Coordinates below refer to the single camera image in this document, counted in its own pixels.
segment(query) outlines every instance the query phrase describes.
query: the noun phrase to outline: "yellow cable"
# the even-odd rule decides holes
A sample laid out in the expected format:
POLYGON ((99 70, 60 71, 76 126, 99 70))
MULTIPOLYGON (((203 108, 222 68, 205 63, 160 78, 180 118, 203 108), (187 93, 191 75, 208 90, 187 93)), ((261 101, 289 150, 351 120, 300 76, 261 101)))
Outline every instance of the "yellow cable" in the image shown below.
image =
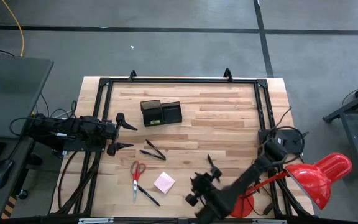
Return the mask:
POLYGON ((6 4, 5 0, 2 0, 2 2, 6 6, 7 10, 11 13, 11 15, 12 15, 13 19, 15 20, 17 26, 19 27, 20 35, 22 36, 22 51, 20 53, 20 57, 23 57, 23 53, 24 53, 24 35, 23 35, 22 27, 20 26, 19 21, 17 21, 16 16, 13 14, 11 8, 9 8, 9 6, 6 4))

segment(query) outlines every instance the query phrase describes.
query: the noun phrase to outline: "wood grain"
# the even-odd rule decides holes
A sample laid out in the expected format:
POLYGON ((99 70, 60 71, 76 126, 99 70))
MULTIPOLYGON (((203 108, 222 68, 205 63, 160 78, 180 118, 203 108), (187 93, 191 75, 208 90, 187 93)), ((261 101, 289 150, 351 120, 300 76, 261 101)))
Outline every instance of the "wood grain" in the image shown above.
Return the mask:
MULTIPOLYGON (((100 77, 84 77, 78 99, 77 116, 93 112, 100 77)), ((268 79, 269 92, 276 122, 288 109, 288 98, 282 79, 268 79)), ((92 216, 111 217, 194 217, 202 204, 191 207, 185 201, 191 193, 190 177, 194 172, 209 171, 206 160, 209 154, 223 175, 221 188, 231 184, 244 172, 257 156, 257 130, 259 120, 255 104, 254 89, 247 84, 196 84, 196 83, 115 83, 108 119, 115 120, 118 112, 123 112, 126 120, 138 131, 123 129, 119 141, 133 144, 119 151, 115 157, 103 154, 98 181, 96 183, 92 216), (180 101, 183 122, 145 128, 140 112, 140 102, 160 99, 162 103, 180 101), (145 139, 152 141, 167 157, 160 161, 139 152, 151 150, 145 139), (132 177, 129 167, 134 160, 147 165, 139 184, 160 204, 156 206, 138 191, 136 203, 132 202, 132 177), (154 187, 156 178, 166 172, 175 179, 175 185, 164 194, 154 187)), ((102 97, 99 119, 103 112, 102 97)), ((291 113, 283 119, 282 125, 293 126, 291 113)), ((84 153, 79 152, 68 166, 62 184, 63 203, 69 198, 80 178, 84 153)), ((62 169, 68 156, 63 160, 62 169)), ((294 181, 287 179, 288 187, 304 208, 313 213, 308 197, 294 181)), ((262 213, 271 203, 271 198, 263 190, 255 194, 255 209, 262 213)), ((278 188, 280 208, 284 212, 282 193, 278 188)), ((54 195, 52 211, 57 210, 57 194, 54 195)), ((252 212, 248 217, 259 217, 252 212)), ((266 217, 273 217, 270 212, 266 217)))

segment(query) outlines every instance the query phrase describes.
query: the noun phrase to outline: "black box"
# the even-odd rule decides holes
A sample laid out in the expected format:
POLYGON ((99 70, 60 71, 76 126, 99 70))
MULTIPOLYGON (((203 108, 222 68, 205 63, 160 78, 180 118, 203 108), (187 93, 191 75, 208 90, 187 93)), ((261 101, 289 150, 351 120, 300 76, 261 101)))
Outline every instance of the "black box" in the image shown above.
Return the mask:
POLYGON ((145 127, 182 121, 180 102, 163 103, 160 100, 140 102, 145 127))

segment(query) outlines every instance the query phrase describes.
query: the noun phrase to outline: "concrete floor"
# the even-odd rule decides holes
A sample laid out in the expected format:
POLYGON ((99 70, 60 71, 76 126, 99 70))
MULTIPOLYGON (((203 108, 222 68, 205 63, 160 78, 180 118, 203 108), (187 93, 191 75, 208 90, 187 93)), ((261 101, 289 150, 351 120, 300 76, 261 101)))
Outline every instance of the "concrete floor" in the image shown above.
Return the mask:
MULTIPOLYGON (((20 0, 7 1, 22 24, 102 27, 257 29, 252 0, 20 0)), ((358 1, 260 0, 266 29, 358 30, 358 1)), ((0 24, 13 24, 0 3, 0 24)), ((25 32, 26 57, 55 61, 44 88, 50 108, 68 109, 85 75, 266 77, 259 34, 151 32, 25 32)), ((0 49, 19 54, 18 31, 0 30, 0 49)), ((350 154, 340 121, 321 119, 358 88, 358 35, 267 35, 274 76, 284 78, 297 128, 309 131, 305 161, 330 152, 350 154)), ((39 109, 45 111, 42 101, 39 109)), ((44 215, 60 161, 47 150, 43 171, 26 180, 27 200, 14 217, 44 215)), ((358 181, 340 180, 324 218, 358 221, 358 181)))

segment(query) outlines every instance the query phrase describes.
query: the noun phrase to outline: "pink sticky note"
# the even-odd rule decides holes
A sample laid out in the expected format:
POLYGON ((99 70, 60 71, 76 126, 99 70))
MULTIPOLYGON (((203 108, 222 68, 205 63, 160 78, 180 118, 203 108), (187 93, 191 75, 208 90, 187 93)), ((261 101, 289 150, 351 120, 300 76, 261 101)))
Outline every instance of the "pink sticky note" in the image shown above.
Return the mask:
POLYGON ((172 179, 168 174, 162 172, 162 174, 155 180, 154 186, 160 189, 163 193, 168 193, 169 189, 173 186, 175 180, 172 179))

